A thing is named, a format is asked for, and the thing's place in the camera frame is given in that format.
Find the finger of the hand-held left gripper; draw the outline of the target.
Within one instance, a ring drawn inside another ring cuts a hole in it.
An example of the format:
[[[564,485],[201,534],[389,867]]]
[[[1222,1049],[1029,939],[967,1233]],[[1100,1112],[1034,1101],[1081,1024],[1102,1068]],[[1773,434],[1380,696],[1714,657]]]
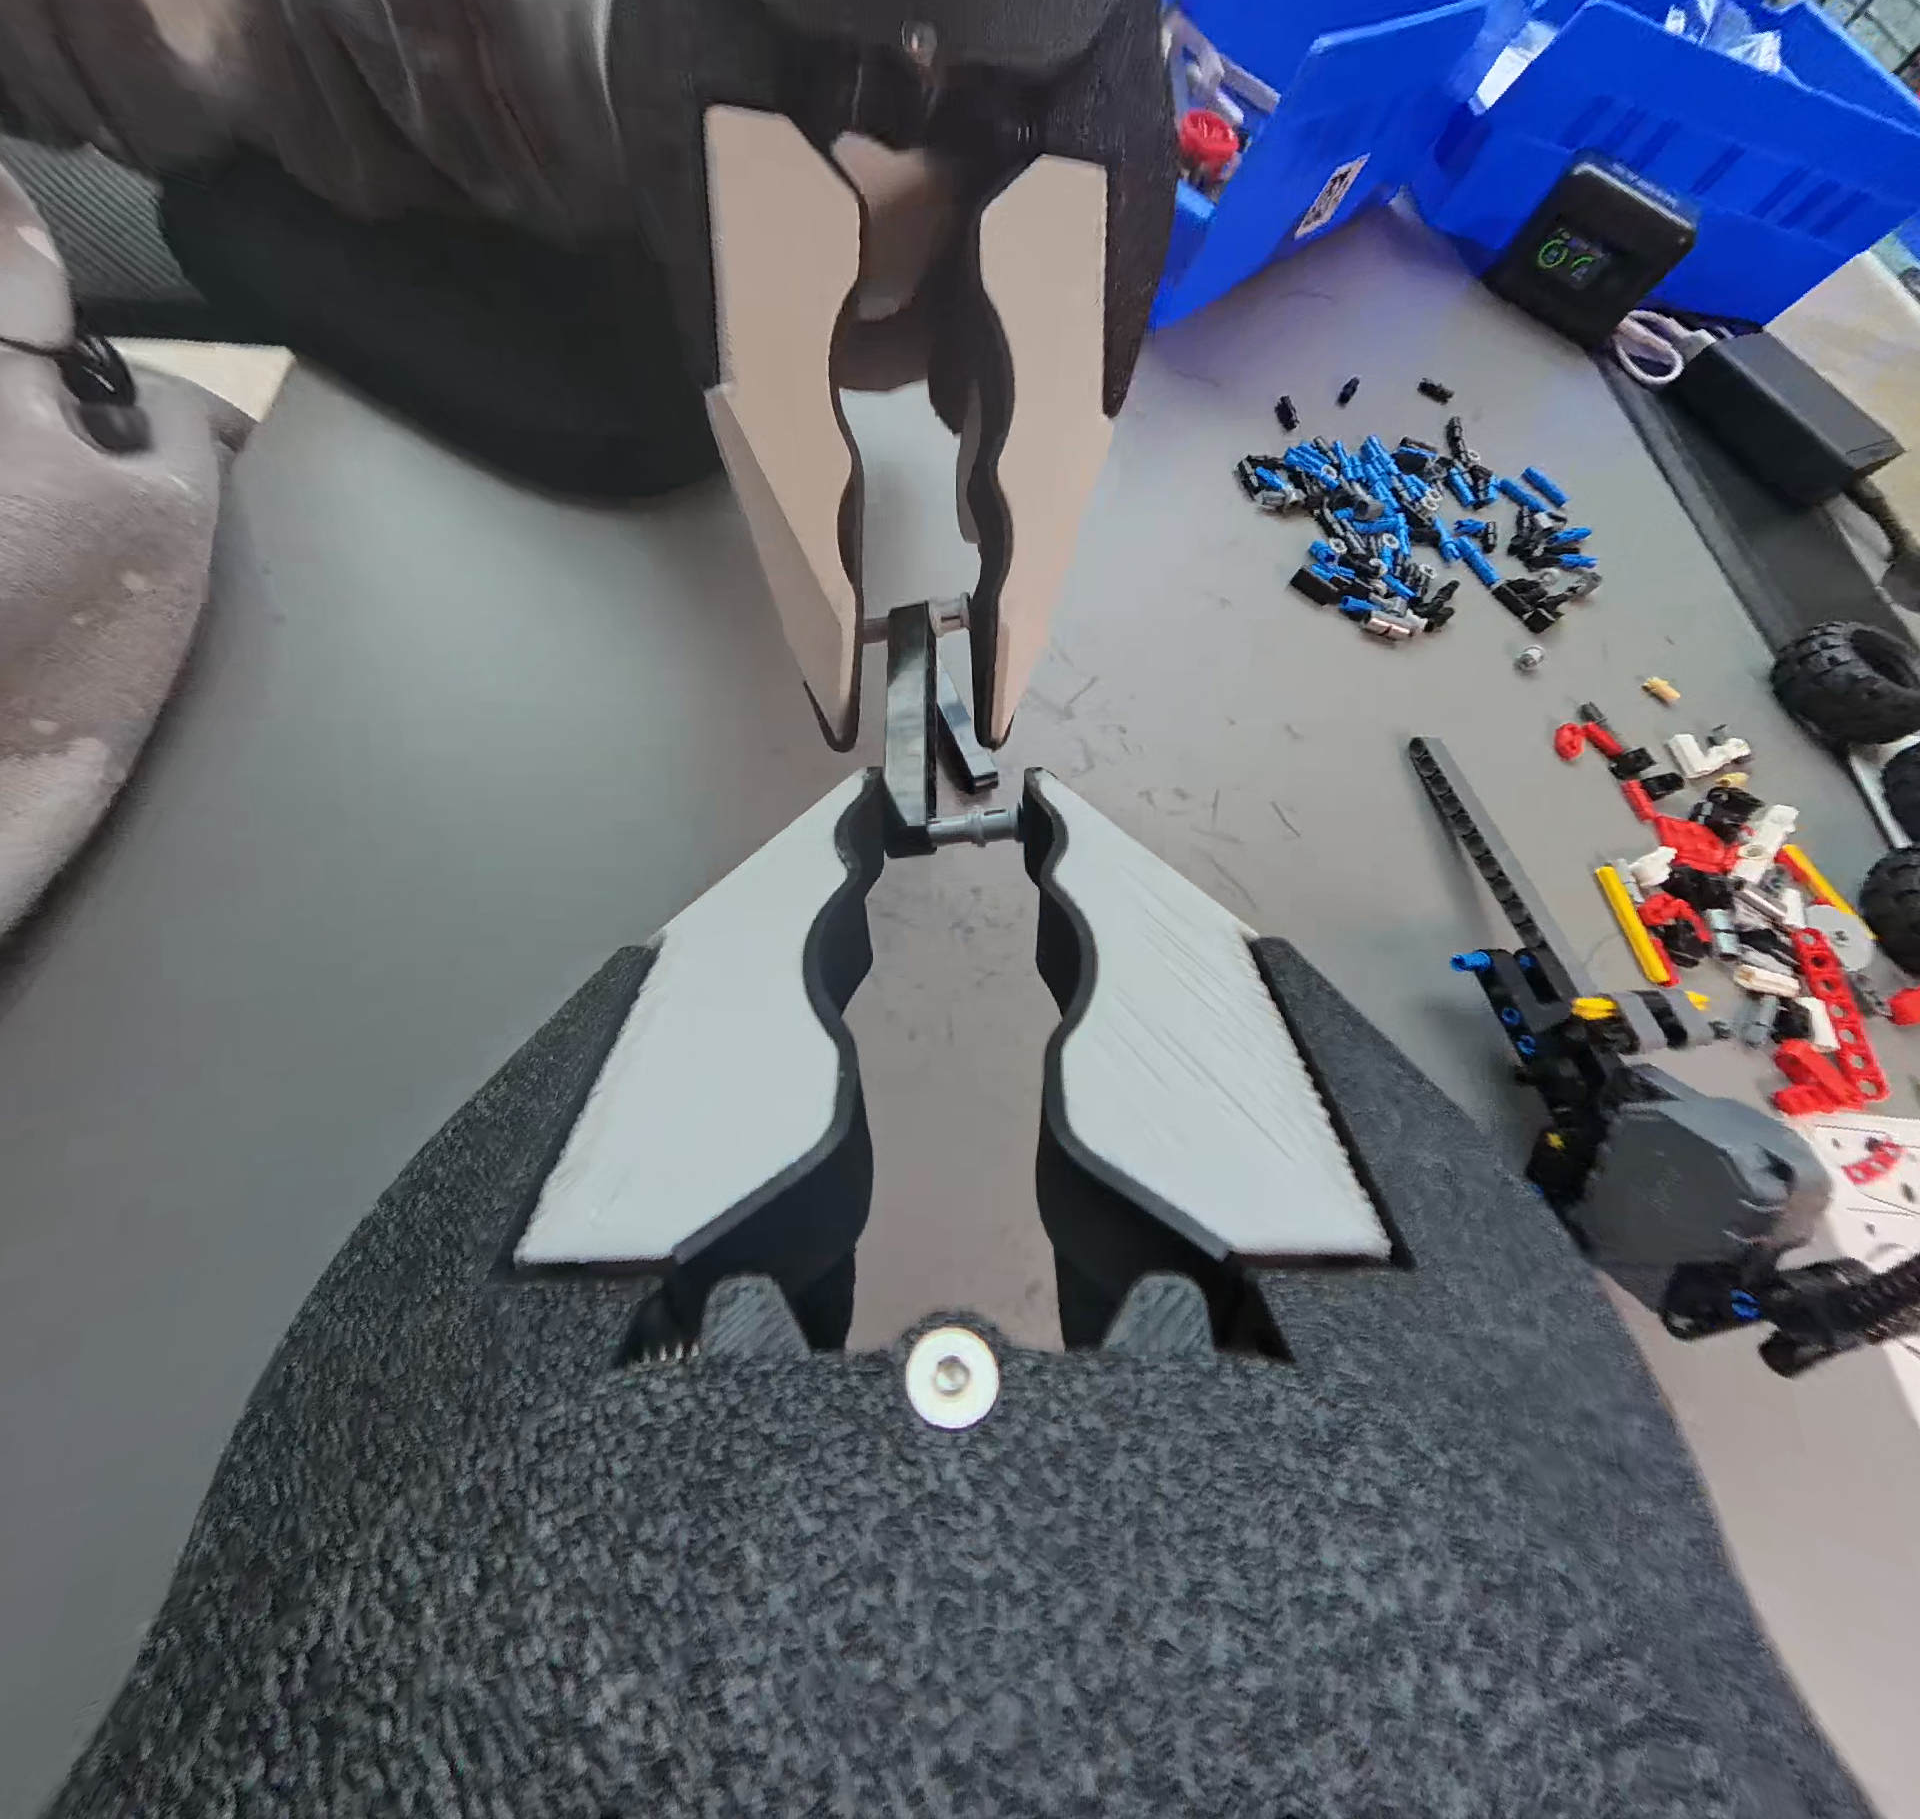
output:
[[[832,356],[859,275],[862,200],[774,112],[709,106],[704,171],[720,368],[709,421],[819,729],[851,751],[863,477]]]
[[[978,215],[976,349],[963,436],[972,722],[1006,742],[1044,655],[1092,489],[1113,445],[1104,405],[1109,182],[1042,156]]]

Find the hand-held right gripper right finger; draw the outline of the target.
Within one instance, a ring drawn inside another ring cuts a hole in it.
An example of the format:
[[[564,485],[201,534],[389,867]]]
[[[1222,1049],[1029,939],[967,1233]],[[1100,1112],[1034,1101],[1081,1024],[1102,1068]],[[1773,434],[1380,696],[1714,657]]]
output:
[[[1051,1183],[1215,1265],[1380,1265],[1394,1237],[1271,989],[1259,937],[1059,775],[1028,771],[1021,848]]]

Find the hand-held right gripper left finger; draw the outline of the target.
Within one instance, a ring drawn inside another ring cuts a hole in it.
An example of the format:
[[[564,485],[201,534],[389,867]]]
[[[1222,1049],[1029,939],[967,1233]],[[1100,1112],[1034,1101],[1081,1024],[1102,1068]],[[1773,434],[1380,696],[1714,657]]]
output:
[[[875,1153],[845,1013],[883,833],[879,774],[856,771],[654,934],[521,1270],[823,1271],[851,1254]]]

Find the black toy linkage piece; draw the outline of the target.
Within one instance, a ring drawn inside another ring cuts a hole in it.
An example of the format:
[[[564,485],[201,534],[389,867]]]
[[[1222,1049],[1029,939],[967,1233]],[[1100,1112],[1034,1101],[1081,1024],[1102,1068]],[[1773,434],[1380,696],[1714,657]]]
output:
[[[967,599],[898,606],[859,623],[859,647],[884,650],[883,848],[892,861],[949,847],[1021,841],[1021,809],[995,804],[995,757],[942,660],[942,639],[969,630]]]

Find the person's left forearm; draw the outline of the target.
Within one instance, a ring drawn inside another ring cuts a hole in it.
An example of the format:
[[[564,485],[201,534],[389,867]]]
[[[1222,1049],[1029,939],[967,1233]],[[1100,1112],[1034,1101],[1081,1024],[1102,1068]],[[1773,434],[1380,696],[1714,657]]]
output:
[[[613,0],[3,0],[4,128],[148,176],[260,152],[360,217],[618,220]]]

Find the grey desk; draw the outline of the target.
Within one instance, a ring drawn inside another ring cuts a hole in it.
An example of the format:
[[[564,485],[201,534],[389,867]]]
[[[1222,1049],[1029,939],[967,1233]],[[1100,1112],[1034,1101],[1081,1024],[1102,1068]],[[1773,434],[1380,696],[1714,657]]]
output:
[[[1603,585],[1384,646],[1233,466],[1434,426]],[[1015,761],[1261,932],[1413,1263],[1291,1357],[1069,1356],[1015,853],[890,871],[841,1357],[643,1367],[495,1259],[639,947],[844,766],[724,487],[543,502],[308,373],[168,720],[4,967],[4,1814],[1916,1814],[1916,1432],[1617,1310],[1446,968],[1452,743],[1578,954],[1663,673],[1870,833],[1609,382],[1399,217],[1150,355]],[[1513,655],[1540,646],[1532,676]]]

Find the person's black pants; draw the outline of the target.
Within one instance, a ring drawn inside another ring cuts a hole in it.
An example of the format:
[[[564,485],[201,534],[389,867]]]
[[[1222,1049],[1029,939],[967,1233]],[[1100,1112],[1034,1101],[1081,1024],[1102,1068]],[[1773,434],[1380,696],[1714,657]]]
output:
[[[649,502],[721,472],[675,306],[633,240],[564,248],[474,209],[359,220],[256,152],[164,176],[157,209],[219,326],[499,477]]]

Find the toy chassis assembly with beam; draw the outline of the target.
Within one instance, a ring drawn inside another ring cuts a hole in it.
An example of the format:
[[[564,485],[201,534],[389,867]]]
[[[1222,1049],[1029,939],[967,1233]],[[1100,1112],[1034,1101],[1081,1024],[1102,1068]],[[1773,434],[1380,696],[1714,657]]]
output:
[[[1714,1044],[1710,1013],[1655,954],[1649,984],[1591,991],[1501,829],[1449,749],[1413,735],[1407,758],[1438,819],[1495,897],[1511,947],[1471,949],[1471,979],[1548,1112],[1525,1176],[1586,1258],[1680,1342],[1765,1326],[1782,1377],[1916,1339],[1916,1255],[1791,1263],[1833,1201],[1833,1178],[1786,1114],[1709,1096],[1660,1051]]]

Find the black power bank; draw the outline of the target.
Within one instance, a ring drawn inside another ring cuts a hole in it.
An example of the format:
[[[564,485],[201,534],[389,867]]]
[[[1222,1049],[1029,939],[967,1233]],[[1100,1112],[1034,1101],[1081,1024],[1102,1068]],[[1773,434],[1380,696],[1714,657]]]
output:
[[[1576,150],[1481,282],[1595,353],[1691,251],[1701,211],[1621,160]]]

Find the pile of red white pieces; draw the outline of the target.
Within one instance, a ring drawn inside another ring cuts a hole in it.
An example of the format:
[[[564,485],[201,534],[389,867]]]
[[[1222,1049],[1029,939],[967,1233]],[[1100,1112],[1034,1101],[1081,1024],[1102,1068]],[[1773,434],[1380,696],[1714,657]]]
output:
[[[1916,1030],[1916,980],[1881,954],[1859,888],[1796,842],[1799,810],[1750,789],[1746,742],[1680,734],[1658,761],[1583,706],[1551,743],[1567,765],[1595,754],[1649,836],[1595,871],[1646,991],[1764,1054],[1788,1117],[1886,1107],[1879,1028]]]

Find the white sticker sheet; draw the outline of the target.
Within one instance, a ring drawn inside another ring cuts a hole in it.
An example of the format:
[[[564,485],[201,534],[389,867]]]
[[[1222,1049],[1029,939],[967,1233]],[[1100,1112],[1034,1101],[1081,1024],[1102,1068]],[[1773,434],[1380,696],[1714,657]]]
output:
[[[1833,1183],[1813,1254],[1849,1258],[1873,1271],[1919,1255],[1919,1124],[1907,1117],[1835,1112],[1802,1120]]]

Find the black toy tire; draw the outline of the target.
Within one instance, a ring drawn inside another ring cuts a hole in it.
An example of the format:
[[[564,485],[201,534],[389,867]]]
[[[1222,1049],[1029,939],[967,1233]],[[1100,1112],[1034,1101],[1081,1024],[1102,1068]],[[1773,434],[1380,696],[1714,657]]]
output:
[[[1919,732],[1919,654],[1907,634],[1821,623],[1779,647],[1770,690],[1830,751],[1879,749]]]
[[[1859,883],[1859,917],[1881,954],[1911,980],[1920,972],[1919,845],[1886,848]]]

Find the black adapter box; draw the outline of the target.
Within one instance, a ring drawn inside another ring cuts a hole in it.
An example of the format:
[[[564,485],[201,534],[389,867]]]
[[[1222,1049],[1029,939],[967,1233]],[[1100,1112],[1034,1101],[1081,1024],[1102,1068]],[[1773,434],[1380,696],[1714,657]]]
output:
[[[1770,331],[1709,341],[1663,392],[1750,479],[1794,508],[1854,497],[1905,454],[1881,420]]]

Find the person's grey mottled hoodie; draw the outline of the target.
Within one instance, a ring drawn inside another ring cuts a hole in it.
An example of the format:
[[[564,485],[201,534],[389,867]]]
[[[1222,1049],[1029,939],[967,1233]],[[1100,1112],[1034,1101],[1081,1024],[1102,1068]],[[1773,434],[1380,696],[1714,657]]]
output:
[[[253,420],[84,331],[29,193],[3,174],[3,931],[106,819],[208,599]]]

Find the clear plastic bag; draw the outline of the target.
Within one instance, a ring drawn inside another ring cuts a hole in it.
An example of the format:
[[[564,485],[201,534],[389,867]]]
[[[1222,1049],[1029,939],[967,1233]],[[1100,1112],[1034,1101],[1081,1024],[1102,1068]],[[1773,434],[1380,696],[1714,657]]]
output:
[[[1663,29],[1702,51],[1739,60],[1765,75],[1791,75],[1779,15],[1741,0],[1677,0]]]

